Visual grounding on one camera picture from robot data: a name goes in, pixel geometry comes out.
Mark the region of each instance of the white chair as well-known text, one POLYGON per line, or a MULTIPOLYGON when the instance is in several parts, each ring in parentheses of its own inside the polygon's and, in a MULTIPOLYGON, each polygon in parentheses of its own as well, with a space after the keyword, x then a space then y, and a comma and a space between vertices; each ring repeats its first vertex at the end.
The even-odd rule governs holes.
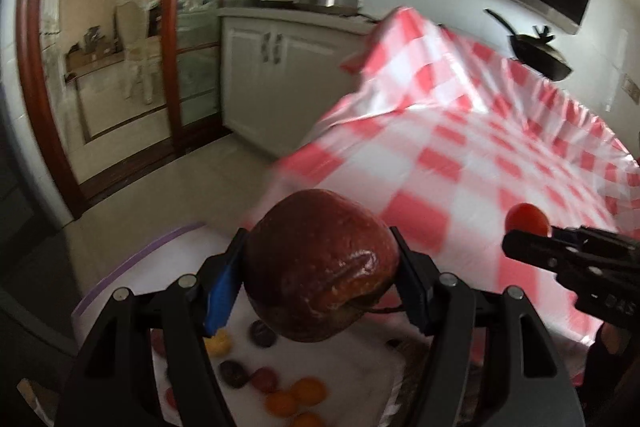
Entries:
POLYGON ((116 20, 120 39, 124 46, 125 78, 124 97, 129 98, 138 76, 142 78, 145 103, 153 101, 153 83, 149 71, 147 32, 149 12, 147 0, 116 0, 116 20))
POLYGON ((160 64, 162 63, 162 48, 160 46, 160 36, 149 37, 146 40, 146 60, 149 70, 153 74, 160 74, 160 64))

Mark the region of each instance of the countertop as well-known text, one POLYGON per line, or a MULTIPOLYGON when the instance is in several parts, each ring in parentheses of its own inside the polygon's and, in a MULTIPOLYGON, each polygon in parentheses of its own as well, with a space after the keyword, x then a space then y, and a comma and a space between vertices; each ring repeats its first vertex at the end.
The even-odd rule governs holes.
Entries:
POLYGON ((275 21, 297 22, 331 28, 356 35, 367 35, 375 25, 363 20, 326 15, 323 13, 302 10, 283 10, 276 8, 219 8, 221 17, 248 17, 253 19, 270 19, 275 21))

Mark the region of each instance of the wooden door frame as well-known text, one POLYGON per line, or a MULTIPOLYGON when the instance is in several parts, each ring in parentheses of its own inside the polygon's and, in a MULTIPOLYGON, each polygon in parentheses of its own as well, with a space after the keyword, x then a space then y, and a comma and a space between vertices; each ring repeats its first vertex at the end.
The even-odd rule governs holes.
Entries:
POLYGON ((177 0, 162 0, 162 70, 167 100, 172 146, 167 140, 155 144, 112 166, 82 184, 78 183, 49 104, 42 49, 40 47, 40 0, 17 0, 16 58, 24 103, 33 134, 53 182, 74 219, 82 216, 92 204, 121 187, 126 180, 148 173, 168 158, 183 154, 188 148, 202 146, 222 136, 222 115, 217 113, 203 120, 181 125, 177 84, 176 15, 169 9, 177 0))
POLYGON ((15 19, 18 73, 33 135, 62 199, 78 219, 88 202, 66 157, 49 105, 40 47, 40 0, 17 0, 15 19))

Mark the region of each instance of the floor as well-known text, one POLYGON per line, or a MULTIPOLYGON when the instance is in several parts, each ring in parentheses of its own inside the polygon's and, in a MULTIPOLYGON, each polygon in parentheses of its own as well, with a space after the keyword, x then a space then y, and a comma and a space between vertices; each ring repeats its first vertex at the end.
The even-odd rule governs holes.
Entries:
POLYGON ((3 272, 0 287, 47 326, 73 338, 70 316, 80 294, 65 233, 47 237, 20 263, 3 272))
POLYGON ((79 183, 170 137, 162 77, 145 104, 142 84, 124 98, 125 63, 119 62, 66 85, 66 150, 79 183))
POLYGON ((233 235, 262 195, 273 159, 228 135, 146 175, 64 229, 85 295, 165 233, 204 221, 233 235))

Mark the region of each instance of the blue gripper pad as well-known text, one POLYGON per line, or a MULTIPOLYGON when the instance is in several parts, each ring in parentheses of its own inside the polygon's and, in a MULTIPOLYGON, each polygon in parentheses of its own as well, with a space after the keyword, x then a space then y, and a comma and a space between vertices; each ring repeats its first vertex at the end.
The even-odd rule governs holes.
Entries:
POLYGON ((204 319, 204 329, 208 335, 213 336, 226 326, 241 285, 241 256, 238 252, 224 267, 209 291, 207 315, 204 319))

